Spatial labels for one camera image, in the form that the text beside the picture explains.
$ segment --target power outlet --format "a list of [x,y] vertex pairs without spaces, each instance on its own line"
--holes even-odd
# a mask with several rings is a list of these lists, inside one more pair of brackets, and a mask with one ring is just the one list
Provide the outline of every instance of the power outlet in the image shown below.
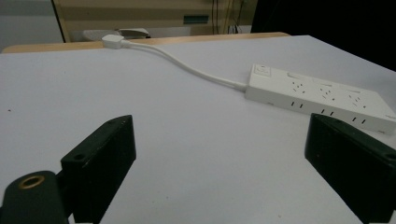
[[305,114],[322,114],[357,128],[392,134],[396,115],[375,91],[253,64],[245,97]]

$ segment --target power cord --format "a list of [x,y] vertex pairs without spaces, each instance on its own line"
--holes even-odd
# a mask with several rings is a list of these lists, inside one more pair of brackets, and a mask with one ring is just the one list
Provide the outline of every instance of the power cord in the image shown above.
[[198,77],[207,79],[209,81],[212,81],[212,82],[215,82],[215,83],[227,86],[227,87],[234,88],[239,91],[245,91],[248,86],[247,84],[244,84],[244,83],[234,82],[229,79],[225,79],[225,78],[221,78],[221,77],[214,77],[208,73],[194,69],[194,68],[188,66],[187,64],[183,63],[181,60],[179,60],[178,58],[176,58],[175,56],[166,52],[163,49],[160,49],[160,48],[157,48],[157,47],[151,46],[151,45],[133,43],[131,41],[125,40],[122,35],[106,35],[102,38],[102,41],[103,41],[103,46],[105,48],[109,48],[109,49],[121,49],[122,47],[153,49],[155,51],[160,52],[164,56],[168,57],[172,62],[174,62],[181,68],[189,71],[190,73],[192,73]]
[[216,32],[219,34],[219,0],[212,0],[212,34],[215,34],[215,5],[216,5]]
[[232,26],[233,34],[242,34],[242,29],[240,27],[240,21],[241,21],[241,15],[242,15],[242,9],[246,3],[246,0],[241,0],[239,2],[239,9],[238,9],[238,17],[235,17],[235,0],[233,0],[232,3],[232,9],[231,9],[231,17],[233,18],[233,23],[234,25]]

